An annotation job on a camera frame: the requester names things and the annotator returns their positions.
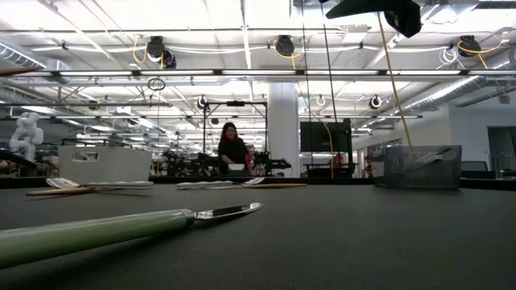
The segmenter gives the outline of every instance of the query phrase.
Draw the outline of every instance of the dark table surface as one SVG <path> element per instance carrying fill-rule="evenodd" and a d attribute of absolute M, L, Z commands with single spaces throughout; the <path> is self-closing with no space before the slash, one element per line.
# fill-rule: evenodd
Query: dark table surface
<path fill-rule="evenodd" d="M 0 271 L 0 289 L 515 289 L 516 193 L 373 186 L 32 198 L 0 191 L 0 230 L 188 208 L 256 213 Z"/>

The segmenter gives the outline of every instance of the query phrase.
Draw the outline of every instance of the knife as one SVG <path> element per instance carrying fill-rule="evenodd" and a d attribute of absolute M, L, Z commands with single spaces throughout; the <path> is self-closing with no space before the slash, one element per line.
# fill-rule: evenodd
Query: knife
<path fill-rule="evenodd" d="M 194 213 L 174 209 L 0 231 L 0 269 L 190 227 L 261 209 L 254 202 Z"/>

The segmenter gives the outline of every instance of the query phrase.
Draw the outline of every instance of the green knife handle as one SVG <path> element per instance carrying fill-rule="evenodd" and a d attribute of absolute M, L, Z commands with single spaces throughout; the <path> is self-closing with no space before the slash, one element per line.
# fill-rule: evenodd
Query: green knife handle
<path fill-rule="evenodd" d="M 189 209 L 132 214 L 0 231 L 0 269 L 184 229 L 194 222 Z"/>

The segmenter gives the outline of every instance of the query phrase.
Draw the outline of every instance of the black clothing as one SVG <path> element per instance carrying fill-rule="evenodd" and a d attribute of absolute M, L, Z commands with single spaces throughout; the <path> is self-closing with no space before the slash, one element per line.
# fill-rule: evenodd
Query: black clothing
<path fill-rule="evenodd" d="M 236 138 L 231 141 L 221 142 L 218 144 L 218 161 L 219 161 L 219 172 L 227 174 L 228 166 L 222 160 L 222 155 L 227 156 L 231 161 L 236 164 L 246 164 L 245 155 L 248 153 L 248 149 L 245 147 L 245 143 L 241 138 Z"/>

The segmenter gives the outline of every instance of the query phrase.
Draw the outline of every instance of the white robot figure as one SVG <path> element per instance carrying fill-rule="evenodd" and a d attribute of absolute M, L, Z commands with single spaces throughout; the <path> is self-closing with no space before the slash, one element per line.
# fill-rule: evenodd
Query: white robot figure
<path fill-rule="evenodd" d="M 34 162 L 35 145 L 43 142 L 43 130 L 36 126 L 40 119 L 37 113 L 23 113 L 22 117 L 16 121 L 16 132 L 10 137 L 9 148 L 12 152 L 23 149 L 26 160 Z M 22 135 L 27 135 L 23 140 L 19 140 Z"/>

